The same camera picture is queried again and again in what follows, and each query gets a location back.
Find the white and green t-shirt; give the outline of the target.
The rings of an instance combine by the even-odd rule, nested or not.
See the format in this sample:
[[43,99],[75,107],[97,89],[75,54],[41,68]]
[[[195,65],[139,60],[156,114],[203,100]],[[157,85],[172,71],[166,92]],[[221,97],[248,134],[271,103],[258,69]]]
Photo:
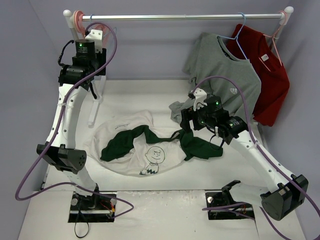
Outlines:
[[154,126],[147,110],[104,122],[83,148],[103,167],[133,177],[158,175],[192,158],[208,160],[223,155],[222,147],[192,132]]

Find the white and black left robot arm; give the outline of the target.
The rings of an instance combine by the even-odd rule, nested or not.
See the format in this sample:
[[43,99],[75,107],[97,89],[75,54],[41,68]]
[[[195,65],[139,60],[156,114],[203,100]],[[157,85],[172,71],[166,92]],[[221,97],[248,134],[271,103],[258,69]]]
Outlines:
[[58,77],[58,103],[53,125],[45,144],[39,144],[36,152],[58,171],[64,173],[82,197],[82,204],[89,210],[100,204],[98,184],[85,167],[87,153],[76,149],[76,128],[82,103],[91,82],[105,62],[96,54],[93,40],[75,40],[76,54],[72,64],[62,64]]

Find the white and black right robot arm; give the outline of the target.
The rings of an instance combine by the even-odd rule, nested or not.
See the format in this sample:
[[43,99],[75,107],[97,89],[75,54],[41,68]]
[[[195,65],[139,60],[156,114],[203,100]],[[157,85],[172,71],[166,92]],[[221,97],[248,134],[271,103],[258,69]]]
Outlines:
[[230,116],[222,107],[218,96],[208,97],[197,88],[189,97],[193,106],[183,109],[180,126],[191,132],[207,128],[214,135],[236,150],[264,180],[266,186],[247,185],[234,180],[221,191],[221,200],[227,206],[242,202],[261,207],[272,219],[282,220],[305,200],[301,190],[308,189],[304,175],[296,176],[282,166],[259,143],[248,125],[238,116]]

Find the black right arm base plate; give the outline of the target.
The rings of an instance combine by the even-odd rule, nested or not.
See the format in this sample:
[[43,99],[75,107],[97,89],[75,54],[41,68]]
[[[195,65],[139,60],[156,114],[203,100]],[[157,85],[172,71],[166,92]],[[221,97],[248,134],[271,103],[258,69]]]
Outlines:
[[220,191],[206,191],[205,201],[207,217],[210,221],[220,220],[244,220],[255,221],[255,214],[252,205],[249,203],[240,204],[233,200],[230,190],[236,184],[241,183],[234,180],[225,185]]

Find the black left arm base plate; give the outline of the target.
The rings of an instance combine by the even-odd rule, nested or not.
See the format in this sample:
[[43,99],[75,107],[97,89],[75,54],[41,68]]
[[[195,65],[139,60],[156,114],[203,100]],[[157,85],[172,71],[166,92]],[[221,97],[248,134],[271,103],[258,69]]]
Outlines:
[[68,223],[113,223],[115,221],[115,203],[109,197],[92,195],[94,204],[90,198],[80,197],[76,192],[72,193],[69,208]]

